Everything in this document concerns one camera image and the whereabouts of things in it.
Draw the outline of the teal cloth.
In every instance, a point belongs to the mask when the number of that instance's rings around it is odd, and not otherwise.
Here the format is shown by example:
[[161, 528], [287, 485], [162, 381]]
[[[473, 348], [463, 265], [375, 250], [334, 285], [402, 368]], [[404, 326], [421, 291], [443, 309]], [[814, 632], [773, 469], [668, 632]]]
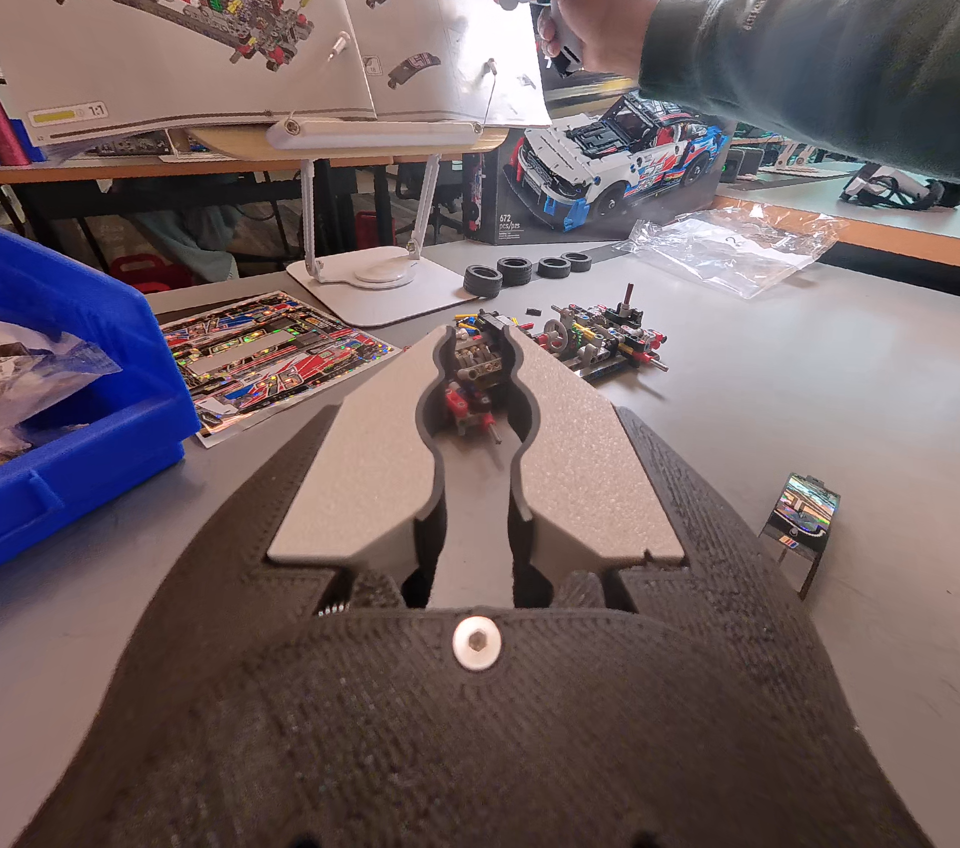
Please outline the teal cloth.
[[239, 278], [229, 246], [240, 218], [236, 206], [164, 209], [126, 217], [164, 256], [206, 283]]

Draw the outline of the black and white device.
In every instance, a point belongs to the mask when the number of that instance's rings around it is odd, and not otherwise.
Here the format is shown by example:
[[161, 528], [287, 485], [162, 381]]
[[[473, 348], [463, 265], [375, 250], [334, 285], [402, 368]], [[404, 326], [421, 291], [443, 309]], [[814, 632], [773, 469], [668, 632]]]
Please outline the black and white device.
[[943, 206], [942, 182], [919, 182], [879, 163], [866, 163], [844, 186], [838, 200], [858, 206], [926, 212]]

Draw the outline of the person's right hand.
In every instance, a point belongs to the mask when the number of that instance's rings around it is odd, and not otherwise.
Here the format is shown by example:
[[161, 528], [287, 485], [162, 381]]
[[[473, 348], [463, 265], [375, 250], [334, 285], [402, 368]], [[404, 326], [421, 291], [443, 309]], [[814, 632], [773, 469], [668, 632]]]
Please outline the person's right hand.
[[585, 71], [632, 77], [642, 68], [646, 32], [660, 0], [552, 0], [536, 22], [541, 53], [555, 58], [562, 48], [557, 22], [562, 20], [582, 46]]

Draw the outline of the lego instruction booklet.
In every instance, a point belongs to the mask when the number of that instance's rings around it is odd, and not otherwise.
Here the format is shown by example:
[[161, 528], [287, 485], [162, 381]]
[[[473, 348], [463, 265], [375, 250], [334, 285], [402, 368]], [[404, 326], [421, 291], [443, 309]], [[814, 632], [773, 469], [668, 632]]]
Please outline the lego instruction booklet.
[[546, 127], [530, 14], [494, 0], [1, 0], [33, 143], [200, 125]]

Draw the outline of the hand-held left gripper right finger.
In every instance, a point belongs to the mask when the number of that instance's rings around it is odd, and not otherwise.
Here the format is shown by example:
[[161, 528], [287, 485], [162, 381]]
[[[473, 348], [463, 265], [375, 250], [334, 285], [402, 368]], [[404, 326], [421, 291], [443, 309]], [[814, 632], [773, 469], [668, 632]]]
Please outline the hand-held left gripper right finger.
[[521, 442], [510, 463], [520, 559], [545, 577], [681, 566], [682, 543], [615, 407], [516, 327], [502, 337]]

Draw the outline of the clear plastic bag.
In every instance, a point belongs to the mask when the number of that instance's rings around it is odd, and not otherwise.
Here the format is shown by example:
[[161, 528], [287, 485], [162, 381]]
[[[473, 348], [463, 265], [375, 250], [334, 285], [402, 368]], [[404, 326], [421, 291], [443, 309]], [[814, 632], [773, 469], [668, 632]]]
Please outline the clear plastic bag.
[[751, 300], [819, 261], [847, 220], [752, 202], [637, 221], [613, 244], [669, 274]]

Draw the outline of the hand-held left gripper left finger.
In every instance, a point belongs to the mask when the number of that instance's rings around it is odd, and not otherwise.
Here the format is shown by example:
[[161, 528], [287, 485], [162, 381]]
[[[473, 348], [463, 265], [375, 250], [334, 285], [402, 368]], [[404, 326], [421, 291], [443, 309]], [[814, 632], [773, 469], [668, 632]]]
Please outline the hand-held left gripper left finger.
[[407, 577], [418, 566], [415, 523], [437, 504], [437, 463], [418, 415], [442, 379], [437, 327], [339, 406], [267, 551], [287, 566], [333, 566]]

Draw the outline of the white book stand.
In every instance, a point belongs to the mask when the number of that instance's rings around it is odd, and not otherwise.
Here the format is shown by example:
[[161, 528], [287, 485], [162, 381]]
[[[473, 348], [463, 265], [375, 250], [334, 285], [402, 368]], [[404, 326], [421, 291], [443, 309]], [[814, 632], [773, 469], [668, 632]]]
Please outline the white book stand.
[[[270, 128], [254, 126], [192, 129], [199, 143], [238, 160], [280, 160], [298, 156], [304, 234], [302, 262], [288, 273], [337, 318], [354, 327], [391, 326], [420, 315], [479, 300], [463, 290], [464, 276], [427, 259], [426, 227], [443, 159], [485, 154], [498, 147], [506, 129], [474, 122], [339, 121], [288, 117]], [[414, 230], [404, 247], [380, 246], [321, 257], [315, 221], [320, 196], [314, 192], [322, 160], [422, 158], [424, 178]]]

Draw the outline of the blue plastic bin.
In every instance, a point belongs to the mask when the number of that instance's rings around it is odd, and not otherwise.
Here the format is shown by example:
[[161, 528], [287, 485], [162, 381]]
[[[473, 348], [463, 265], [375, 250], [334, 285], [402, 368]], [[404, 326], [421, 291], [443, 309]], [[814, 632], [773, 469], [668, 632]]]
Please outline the blue plastic bin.
[[200, 425], [146, 296], [7, 231], [1, 269], [2, 321], [63, 329], [120, 369], [39, 414], [42, 429], [79, 430], [2, 465], [6, 563], [174, 465]]

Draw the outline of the black stickered lego panel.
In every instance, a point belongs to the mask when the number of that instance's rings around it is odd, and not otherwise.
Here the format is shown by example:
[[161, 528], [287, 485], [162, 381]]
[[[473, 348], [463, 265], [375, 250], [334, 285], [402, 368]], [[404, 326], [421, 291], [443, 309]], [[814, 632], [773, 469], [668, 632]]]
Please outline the black stickered lego panel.
[[821, 564], [840, 502], [821, 480], [791, 473], [758, 536], [801, 601]]

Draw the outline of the red crate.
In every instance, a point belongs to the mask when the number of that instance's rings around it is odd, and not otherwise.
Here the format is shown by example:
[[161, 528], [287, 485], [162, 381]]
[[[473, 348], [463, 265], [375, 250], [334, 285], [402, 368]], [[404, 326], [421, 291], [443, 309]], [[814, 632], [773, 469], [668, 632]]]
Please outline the red crate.
[[144, 295], [193, 287], [193, 273], [185, 265], [169, 263], [155, 254], [119, 256], [108, 274]]

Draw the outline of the grey table with wooden edge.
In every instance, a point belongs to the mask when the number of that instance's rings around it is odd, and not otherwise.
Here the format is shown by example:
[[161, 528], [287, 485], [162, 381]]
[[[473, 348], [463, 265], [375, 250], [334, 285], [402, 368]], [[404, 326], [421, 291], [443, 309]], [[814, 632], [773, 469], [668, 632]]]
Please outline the grey table with wooden edge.
[[716, 194], [738, 201], [839, 217], [848, 221], [847, 233], [852, 232], [854, 222], [863, 222], [958, 241], [958, 208], [914, 211], [845, 202], [839, 196], [851, 178], [845, 175], [837, 179], [810, 180], [774, 176], [772, 180], [759, 182], [720, 183]]

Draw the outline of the plastic bags of lego parts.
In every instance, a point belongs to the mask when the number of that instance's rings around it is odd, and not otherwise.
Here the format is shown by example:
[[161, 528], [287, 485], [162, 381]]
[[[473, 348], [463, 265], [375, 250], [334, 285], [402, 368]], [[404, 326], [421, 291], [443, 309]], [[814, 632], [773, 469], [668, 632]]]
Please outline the plastic bags of lego parts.
[[93, 382], [122, 368], [97, 345], [65, 331], [53, 336], [1, 324], [1, 463], [51, 444], [88, 422], [42, 420]]

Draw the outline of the lego car chassis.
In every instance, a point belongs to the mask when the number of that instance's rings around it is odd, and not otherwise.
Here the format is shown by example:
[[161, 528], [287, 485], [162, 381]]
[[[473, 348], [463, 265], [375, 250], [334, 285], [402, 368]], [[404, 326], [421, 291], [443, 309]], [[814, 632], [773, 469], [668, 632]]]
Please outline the lego car chassis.
[[508, 400], [513, 356], [502, 336], [508, 326], [588, 383], [645, 368], [666, 373], [662, 348], [667, 338], [643, 326], [643, 312], [631, 304], [633, 289], [629, 283], [615, 306], [554, 305], [555, 317], [543, 326], [531, 320], [541, 314], [538, 309], [528, 309], [526, 322], [484, 309], [457, 315], [443, 390], [449, 423], [462, 437], [476, 430], [501, 444], [495, 410]]

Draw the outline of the holographic sticker sheet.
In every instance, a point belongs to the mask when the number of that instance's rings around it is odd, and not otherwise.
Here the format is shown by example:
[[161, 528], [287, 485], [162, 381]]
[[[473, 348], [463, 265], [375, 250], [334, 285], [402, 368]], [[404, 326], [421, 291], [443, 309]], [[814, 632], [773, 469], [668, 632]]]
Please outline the holographic sticker sheet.
[[161, 332], [205, 447], [402, 351], [282, 291], [179, 319]]

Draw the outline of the lego set box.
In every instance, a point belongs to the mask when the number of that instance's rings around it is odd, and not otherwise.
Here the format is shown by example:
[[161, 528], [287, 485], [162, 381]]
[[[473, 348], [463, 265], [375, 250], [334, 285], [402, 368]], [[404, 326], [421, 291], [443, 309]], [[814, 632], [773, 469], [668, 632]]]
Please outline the lego set box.
[[511, 129], [462, 158], [462, 232], [494, 246], [618, 241], [709, 209], [737, 122], [637, 90], [603, 113]]

